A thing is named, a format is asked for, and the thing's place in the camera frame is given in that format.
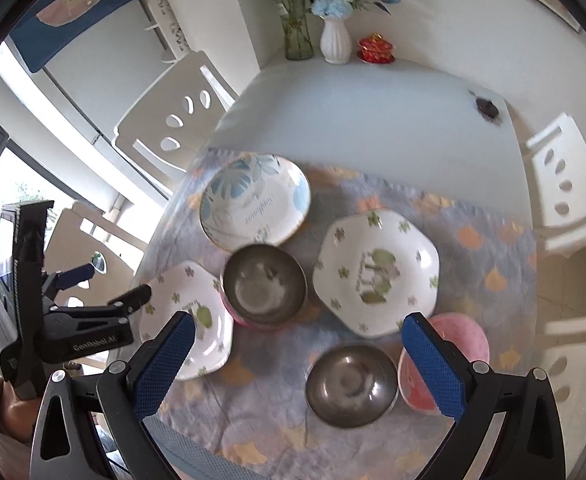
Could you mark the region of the person's left hand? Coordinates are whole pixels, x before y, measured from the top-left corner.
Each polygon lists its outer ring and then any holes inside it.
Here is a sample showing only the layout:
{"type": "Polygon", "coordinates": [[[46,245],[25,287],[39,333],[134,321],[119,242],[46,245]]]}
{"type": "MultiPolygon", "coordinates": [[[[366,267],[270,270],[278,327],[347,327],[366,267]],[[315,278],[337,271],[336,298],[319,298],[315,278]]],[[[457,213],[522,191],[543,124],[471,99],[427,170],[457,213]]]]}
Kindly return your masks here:
{"type": "Polygon", "coordinates": [[[42,399],[22,400],[10,382],[0,377],[0,433],[24,444],[33,440],[42,399]]]}

